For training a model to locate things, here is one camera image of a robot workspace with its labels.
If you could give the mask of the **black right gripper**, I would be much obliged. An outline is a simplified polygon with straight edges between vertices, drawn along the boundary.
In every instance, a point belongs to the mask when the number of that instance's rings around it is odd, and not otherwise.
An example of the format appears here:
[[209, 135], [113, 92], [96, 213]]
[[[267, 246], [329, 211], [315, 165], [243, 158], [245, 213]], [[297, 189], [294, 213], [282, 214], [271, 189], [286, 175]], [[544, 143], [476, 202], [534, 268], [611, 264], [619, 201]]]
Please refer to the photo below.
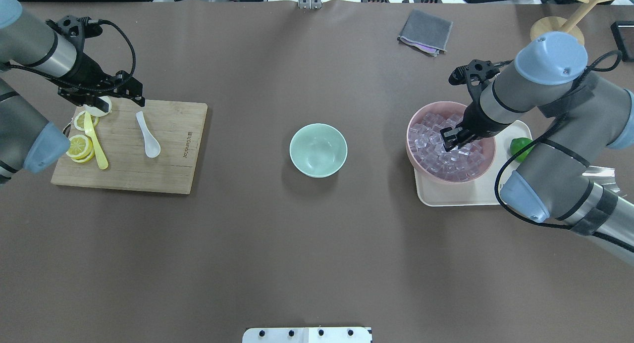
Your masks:
[[452, 151], [477, 139], [491, 138], [506, 129], [512, 121], [498, 122], [484, 113], [480, 104], [471, 102], [456, 127], [444, 127], [440, 131], [444, 150]]

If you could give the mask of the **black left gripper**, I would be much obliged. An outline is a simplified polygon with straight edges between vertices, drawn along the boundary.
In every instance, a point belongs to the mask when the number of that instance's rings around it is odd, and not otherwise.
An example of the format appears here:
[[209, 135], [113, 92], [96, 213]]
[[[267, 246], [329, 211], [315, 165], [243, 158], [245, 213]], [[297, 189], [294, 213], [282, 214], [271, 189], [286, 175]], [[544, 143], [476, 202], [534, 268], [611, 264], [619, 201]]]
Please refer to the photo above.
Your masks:
[[84, 54], [71, 71], [61, 77], [62, 81], [68, 81], [73, 86], [59, 82], [57, 94], [87, 111], [110, 111], [109, 97], [127, 97], [144, 107], [143, 84], [134, 83], [134, 78], [121, 84], [129, 75], [124, 70], [108, 75], [97, 62]]

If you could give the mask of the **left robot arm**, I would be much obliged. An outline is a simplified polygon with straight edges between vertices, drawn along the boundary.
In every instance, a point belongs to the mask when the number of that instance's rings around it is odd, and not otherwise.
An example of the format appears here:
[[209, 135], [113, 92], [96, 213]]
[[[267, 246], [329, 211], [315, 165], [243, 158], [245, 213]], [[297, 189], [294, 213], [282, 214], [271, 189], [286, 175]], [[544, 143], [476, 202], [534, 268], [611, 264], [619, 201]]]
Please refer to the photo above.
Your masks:
[[[23, 70], [57, 86], [57, 94], [75, 106], [106, 113], [105, 97], [125, 98], [145, 106], [143, 85], [131, 70], [108, 75], [85, 51], [86, 39], [102, 34], [109, 20], [78, 18], [40, 20], [18, 0], [1, 0], [1, 70]], [[70, 148], [65, 133], [34, 108], [7, 82], [0, 93], [0, 180], [8, 183], [20, 170], [37, 173], [55, 163]]]

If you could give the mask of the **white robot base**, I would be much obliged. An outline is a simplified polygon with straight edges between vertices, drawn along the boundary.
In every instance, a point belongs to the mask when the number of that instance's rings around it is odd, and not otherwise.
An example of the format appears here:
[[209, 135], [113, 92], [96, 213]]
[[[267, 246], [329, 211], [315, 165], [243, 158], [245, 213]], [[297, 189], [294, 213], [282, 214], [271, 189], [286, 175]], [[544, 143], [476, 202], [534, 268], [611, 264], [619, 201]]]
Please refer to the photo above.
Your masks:
[[243, 343], [372, 343], [366, 327], [274, 327], [245, 330]]

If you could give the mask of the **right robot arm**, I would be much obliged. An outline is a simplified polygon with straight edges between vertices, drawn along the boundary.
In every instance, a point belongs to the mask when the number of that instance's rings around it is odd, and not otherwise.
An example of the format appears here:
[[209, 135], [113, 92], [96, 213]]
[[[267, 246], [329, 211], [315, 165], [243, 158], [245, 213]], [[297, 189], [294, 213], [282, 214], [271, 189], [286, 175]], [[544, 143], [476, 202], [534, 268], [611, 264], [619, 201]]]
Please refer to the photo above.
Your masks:
[[510, 61], [474, 59], [451, 74], [466, 84], [472, 102], [457, 127], [441, 131], [446, 150], [491, 138], [537, 108], [548, 129], [518, 154], [525, 160], [494, 195], [527, 223], [568, 230], [633, 264], [634, 208], [627, 199], [585, 176], [605, 148], [633, 145], [633, 93], [601, 77], [601, 59], [574, 36], [547, 32]]

